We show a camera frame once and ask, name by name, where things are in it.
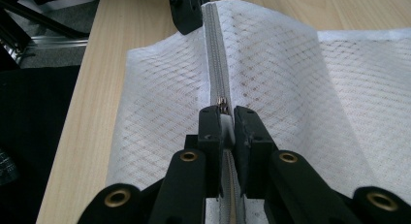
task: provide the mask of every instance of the light wood surface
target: light wood surface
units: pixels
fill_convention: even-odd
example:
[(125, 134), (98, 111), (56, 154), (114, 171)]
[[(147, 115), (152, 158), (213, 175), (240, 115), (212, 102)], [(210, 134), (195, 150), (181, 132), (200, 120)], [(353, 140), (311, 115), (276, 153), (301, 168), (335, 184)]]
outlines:
[[(411, 0), (244, 1), (318, 30), (411, 26)], [(168, 0), (100, 0), (38, 223), (77, 223), (105, 187), (127, 50), (175, 31)]]

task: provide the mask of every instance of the black machine part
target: black machine part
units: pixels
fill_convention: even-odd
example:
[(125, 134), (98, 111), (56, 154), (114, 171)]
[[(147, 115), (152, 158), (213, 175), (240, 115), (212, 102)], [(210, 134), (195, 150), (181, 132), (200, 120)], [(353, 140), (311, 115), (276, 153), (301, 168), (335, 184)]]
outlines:
[(203, 26), (202, 5), (209, 0), (169, 0), (173, 23), (177, 30), (187, 35)]
[[(164, 179), (142, 192), (128, 184), (104, 189), (79, 223), (204, 223), (206, 198), (219, 194), (221, 126), (218, 107), (200, 111), (199, 135), (187, 135)], [(269, 223), (411, 223), (411, 207), (377, 187), (349, 199), (333, 191), (299, 154), (279, 150), (252, 110), (235, 108), (235, 160), (241, 196), (265, 200)]]

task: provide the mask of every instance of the mesh filter material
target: mesh filter material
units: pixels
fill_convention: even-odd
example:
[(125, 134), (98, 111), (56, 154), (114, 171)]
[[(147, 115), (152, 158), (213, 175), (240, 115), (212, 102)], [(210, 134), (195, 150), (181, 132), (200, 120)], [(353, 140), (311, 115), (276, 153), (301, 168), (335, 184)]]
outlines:
[[(215, 2), (231, 105), (262, 118), (328, 185), (380, 186), (411, 203), (411, 29), (324, 31), (242, 1)], [(108, 184), (165, 175), (210, 105), (203, 29), (129, 51)], [(267, 223), (245, 199), (247, 223)]]
[(128, 52), (107, 184), (145, 189), (164, 177), (185, 136), (197, 134), (209, 106), (205, 53), (203, 29)]

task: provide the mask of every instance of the white fabric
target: white fabric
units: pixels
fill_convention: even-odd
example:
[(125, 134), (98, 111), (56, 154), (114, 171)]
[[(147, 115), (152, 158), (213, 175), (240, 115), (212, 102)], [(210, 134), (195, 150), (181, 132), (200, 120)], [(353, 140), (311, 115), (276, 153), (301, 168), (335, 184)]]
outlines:
[[(232, 107), (256, 111), (334, 190), (374, 185), (411, 203), (411, 29), (317, 32), (242, 1), (216, 5)], [(144, 189), (165, 175), (214, 105), (207, 72), (203, 28), (129, 51), (108, 184)], [(250, 204), (247, 222), (264, 223)]]

